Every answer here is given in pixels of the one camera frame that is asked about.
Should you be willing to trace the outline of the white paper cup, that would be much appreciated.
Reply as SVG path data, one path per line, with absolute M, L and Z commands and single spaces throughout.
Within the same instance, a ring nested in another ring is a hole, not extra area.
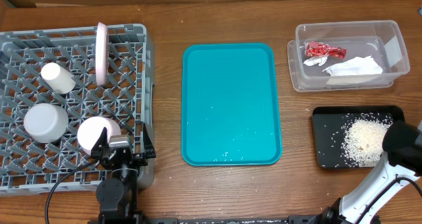
M 41 77 L 58 94 L 67 94 L 76 86 L 72 74 L 57 63 L 47 63 L 41 69 Z

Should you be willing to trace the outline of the small torn white tissue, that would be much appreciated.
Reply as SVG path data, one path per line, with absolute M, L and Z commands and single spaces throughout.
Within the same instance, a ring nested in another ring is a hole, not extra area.
M 303 64 L 308 67 L 314 66 L 314 65 L 323 66 L 323 64 L 325 64 L 327 60 L 328 60 L 328 56 L 316 56 L 316 57 L 311 57 L 309 59 L 306 59 L 303 62 Z

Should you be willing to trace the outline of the large white tissue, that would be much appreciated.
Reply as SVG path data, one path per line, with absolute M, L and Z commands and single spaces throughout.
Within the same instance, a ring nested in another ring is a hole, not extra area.
M 358 76 L 370 74 L 382 74 L 382 67 L 372 58 L 354 57 L 343 63 L 336 63 L 323 70 L 330 76 Z

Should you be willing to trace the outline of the large white plate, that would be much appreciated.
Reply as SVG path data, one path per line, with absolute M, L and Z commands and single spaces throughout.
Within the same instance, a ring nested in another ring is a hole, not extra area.
M 106 83 L 108 72 L 108 30 L 107 26 L 101 22 L 98 23 L 96 31 L 95 44 L 95 76 L 96 84 L 102 86 Z

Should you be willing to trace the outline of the small white plate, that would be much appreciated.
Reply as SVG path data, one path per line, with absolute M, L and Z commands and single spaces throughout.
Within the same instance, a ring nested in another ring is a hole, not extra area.
M 121 135 L 119 125 L 114 120 L 106 117 L 90 117 L 79 126 L 76 137 L 80 147 L 86 154 L 91 155 L 91 150 L 104 128 L 107 128 L 107 141 L 112 136 Z

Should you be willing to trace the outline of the grey ceramic bowl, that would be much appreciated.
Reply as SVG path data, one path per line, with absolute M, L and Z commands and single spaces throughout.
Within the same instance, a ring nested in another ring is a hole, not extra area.
M 31 107 L 24 116 L 25 131 L 39 143 L 58 140 L 69 124 L 67 112 L 57 105 L 40 103 Z

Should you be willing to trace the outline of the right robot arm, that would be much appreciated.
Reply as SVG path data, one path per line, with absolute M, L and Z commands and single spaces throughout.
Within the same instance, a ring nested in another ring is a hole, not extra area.
M 378 211 L 407 185 L 421 178 L 421 129 L 396 121 L 387 130 L 380 160 L 363 181 L 309 223 L 376 223 Z

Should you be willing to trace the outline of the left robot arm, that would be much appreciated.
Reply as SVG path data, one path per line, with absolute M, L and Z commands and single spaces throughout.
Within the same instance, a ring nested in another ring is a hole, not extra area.
M 98 223 L 148 223 L 143 212 L 137 210 L 138 176 L 140 170 L 156 158 L 155 148 L 147 139 L 144 150 L 134 153 L 130 136 L 108 135 L 104 127 L 91 149 L 91 156 L 111 171 L 111 177 L 104 179 L 96 189 L 100 204 Z

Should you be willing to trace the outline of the red snack wrapper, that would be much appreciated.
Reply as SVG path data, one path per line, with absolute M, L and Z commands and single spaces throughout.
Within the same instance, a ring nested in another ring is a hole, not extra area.
M 347 49 L 336 47 L 320 42 L 307 42 L 305 44 L 305 54 L 308 57 L 337 57 L 344 59 L 347 54 Z

